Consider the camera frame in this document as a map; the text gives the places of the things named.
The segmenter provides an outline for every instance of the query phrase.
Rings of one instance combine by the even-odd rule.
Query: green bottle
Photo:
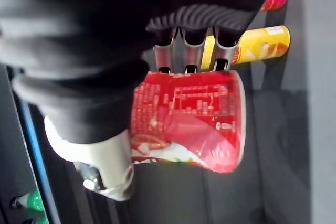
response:
[[[32,191],[23,196],[17,197],[12,200],[12,208],[28,208],[35,211],[44,211],[41,195],[38,191]]]

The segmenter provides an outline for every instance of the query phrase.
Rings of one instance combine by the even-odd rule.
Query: white cylindrical part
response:
[[[101,142],[77,144],[62,139],[48,117],[45,117],[45,129],[52,148],[60,157],[70,162],[88,164],[99,170],[106,188],[99,193],[115,200],[125,200],[123,192],[129,189],[134,173],[128,130]]]

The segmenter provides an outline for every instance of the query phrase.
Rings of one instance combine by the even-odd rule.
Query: gray surface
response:
[[[306,0],[312,223],[336,223],[335,0]]]

